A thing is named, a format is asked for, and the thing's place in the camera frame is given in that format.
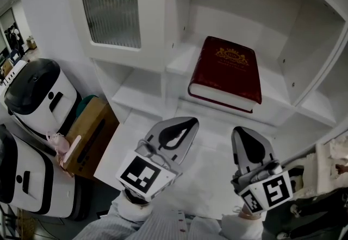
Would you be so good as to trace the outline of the ornate white carved chair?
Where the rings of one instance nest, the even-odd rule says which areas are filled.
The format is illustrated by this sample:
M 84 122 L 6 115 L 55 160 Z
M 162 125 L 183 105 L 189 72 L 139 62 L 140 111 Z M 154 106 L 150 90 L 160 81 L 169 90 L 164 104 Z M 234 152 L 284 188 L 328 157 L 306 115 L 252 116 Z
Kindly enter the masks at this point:
M 348 167 L 348 132 L 317 144 L 315 152 L 285 165 L 285 170 L 299 169 L 300 175 L 290 177 L 296 186 L 292 200 L 314 198 L 348 187 L 348 173 L 339 174 L 336 165 Z

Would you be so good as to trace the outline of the ribbed glass cabinet door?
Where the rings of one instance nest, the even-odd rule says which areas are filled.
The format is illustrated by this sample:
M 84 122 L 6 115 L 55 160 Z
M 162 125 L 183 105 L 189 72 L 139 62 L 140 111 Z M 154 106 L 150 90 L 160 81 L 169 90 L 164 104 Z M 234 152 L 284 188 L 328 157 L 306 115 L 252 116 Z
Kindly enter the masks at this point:
M 68 0 L 87 57 L 153 67 L 164 45 L 165 0 Z

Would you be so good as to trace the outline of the white and black service robot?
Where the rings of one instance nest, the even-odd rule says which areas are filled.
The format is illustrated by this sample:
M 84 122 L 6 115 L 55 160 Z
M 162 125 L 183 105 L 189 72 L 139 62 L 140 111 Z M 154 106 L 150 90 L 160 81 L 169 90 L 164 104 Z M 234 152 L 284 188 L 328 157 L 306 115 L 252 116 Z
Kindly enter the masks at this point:
M 44 216 L 80 219 L 81 186 L 52 156 L 0 125 L 0 202 Z
M 9 114 L 43 140 L 48 132 L 68 134 L 81 101 L 58 63 L 45 58 L 20 60 L 0 90 L 0 103 Z

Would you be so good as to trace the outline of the large brown cardboard box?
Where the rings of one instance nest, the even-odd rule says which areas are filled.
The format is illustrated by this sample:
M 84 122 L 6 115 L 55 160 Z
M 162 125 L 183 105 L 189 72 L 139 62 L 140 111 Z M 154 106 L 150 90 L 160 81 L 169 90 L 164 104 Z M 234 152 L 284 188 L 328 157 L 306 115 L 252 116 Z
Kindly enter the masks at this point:
M 70 146 L 78 135 L 82 139 L 64 164 L 64 170 L 95 180 L 94 173 L 118 126 L 119 121 L 109 103 L 94 97 L 65 137 Z

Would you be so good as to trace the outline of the pale pink flat stick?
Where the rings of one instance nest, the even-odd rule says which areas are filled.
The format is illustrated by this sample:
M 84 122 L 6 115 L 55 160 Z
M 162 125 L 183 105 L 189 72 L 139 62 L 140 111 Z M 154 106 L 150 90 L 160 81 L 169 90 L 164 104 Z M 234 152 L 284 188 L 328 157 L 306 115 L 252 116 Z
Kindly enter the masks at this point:
M 73 143 L 71 144 L 69 150 L 67 153 L 64 154 L 64 156 L 62 157 L 60 166 L 65 169 L 64 164 L 68 161 L 68 159 L 72 156 L 74 150 L 76 149 L 77 145 L 79 145 L 79 142 L 81 141 L 82 137 L 81 135 L 78 135 L 75 140 L 73 141 Z

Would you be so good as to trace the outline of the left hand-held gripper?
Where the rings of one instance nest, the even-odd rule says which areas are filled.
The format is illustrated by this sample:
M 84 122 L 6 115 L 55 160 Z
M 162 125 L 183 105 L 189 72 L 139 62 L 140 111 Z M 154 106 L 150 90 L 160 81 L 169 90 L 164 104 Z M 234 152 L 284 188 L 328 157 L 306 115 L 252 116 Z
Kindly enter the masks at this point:
M 138 142 L 136 150 L 127 152 L 116 178 L 133 196 L 150 202 L 183 174 L 180 164 L 199 127 L 195 117 L 174 117 L 158 122 L 145 140 Z

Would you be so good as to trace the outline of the person's right forearm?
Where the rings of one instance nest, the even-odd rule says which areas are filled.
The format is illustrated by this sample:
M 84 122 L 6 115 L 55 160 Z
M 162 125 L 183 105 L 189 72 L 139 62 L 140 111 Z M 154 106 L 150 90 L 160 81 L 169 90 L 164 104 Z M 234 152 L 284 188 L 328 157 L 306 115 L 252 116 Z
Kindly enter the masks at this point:
M 229 240 L 262 240 L 262 215 L 252 215 L 244 204 L 238 214 L 222 217 L 221 229 L 222 234 Z

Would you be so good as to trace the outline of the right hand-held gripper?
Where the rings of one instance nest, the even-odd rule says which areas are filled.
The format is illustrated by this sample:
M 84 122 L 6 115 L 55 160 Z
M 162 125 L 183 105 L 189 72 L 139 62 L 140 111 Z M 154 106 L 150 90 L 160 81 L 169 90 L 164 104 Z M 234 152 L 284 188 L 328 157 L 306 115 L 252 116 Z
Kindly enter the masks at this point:
M 272 161 L 274 150 L 267 138 L 237 126 L 231 140 L 234 163 L 240 173 L 233 176 L 231 184 L 250 213 L 268 211 L 293 197 L 289 173 L 282 169 L 279 161 Z

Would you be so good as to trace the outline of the white shelf unit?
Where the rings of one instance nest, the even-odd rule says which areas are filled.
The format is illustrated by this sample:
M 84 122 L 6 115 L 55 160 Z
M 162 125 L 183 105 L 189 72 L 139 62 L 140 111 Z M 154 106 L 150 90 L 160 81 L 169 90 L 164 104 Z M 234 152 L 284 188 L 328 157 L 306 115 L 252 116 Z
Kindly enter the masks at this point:
M 176 34 L 161 85 L 164 116 L 184 100 L 273 127 L 301 119 L 337 125 L 343 110 L 319 87 L 348 44 L 348 0 L 166 0 L 166 6 L 166 26 Z M 255 52 L 262 103 L 252 113 L 189 96 L 208 36 Z

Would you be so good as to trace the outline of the white desk with shelf hutch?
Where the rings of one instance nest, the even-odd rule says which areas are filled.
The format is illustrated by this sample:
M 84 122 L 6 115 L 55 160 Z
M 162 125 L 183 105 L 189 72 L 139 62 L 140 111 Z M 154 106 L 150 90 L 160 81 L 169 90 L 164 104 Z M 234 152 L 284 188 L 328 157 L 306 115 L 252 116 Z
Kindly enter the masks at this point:
M 183 161 L 184 173 L 156 199 L 156 203 L 169 204 L 204 217 L 220 218 L 242 203 L 231 185 L 237 170 L 231 145 L 234 127 L 244 126 L 265 136 L 272 143 L 276 157 L 284 163 L 348 128 L 348 44 L 319 87 L 333 107 L 343 110 L 334 127 L 311 119 L 273 127 L 229 116 L 224 111 L 195 107 L 184 100 L 178 101 L 173 115 L 164 116 L 161 85 L 169 62 L 171 38 L 176 34 L 176 28 L 166 26 L 168 12 L 170 8 L 165 0 L 164 45 L 158 64 L 145 67 L 92 58 L 102 90 L 120 122 L 97 167 L 96 178 L 121 189 L 122 185 L 116 179 L 117 169 L 128 150 L 136 147 L 137 141 L 151 126 L 172 117 L 193 116 L 198 119 L 200 128 Z

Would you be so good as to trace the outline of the dark red hardcover book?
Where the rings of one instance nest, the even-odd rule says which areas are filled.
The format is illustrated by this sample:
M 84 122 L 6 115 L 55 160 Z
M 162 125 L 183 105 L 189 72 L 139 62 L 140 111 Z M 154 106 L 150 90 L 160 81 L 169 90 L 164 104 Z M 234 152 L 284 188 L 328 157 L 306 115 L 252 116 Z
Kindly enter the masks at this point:
M 245 113 L 262 103 L 253 49 L 213 36 L 205 38 L 188 85 L 191 97 Z

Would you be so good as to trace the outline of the teal round item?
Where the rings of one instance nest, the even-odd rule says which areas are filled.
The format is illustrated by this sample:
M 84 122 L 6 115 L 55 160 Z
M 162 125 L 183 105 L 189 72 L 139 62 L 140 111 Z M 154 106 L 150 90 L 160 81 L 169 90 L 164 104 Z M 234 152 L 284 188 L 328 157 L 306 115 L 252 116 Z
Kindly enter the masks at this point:
M 90 103 L 90 101 L 91 101 L 94 97 L 97 98 L 96 95 L 91 94 L 91 95 L 89 95 L 89 96 L 83 98 L 83 99 L 79 102 L 79 104 L 78 104 L 78 106 L 77 106 L 77 108 L 76 108 L 76 117 L 77 117 L 77 118 L 80 116 L 80 114 L 84 111 L 84 109 L 86 108 L 86 106 Z

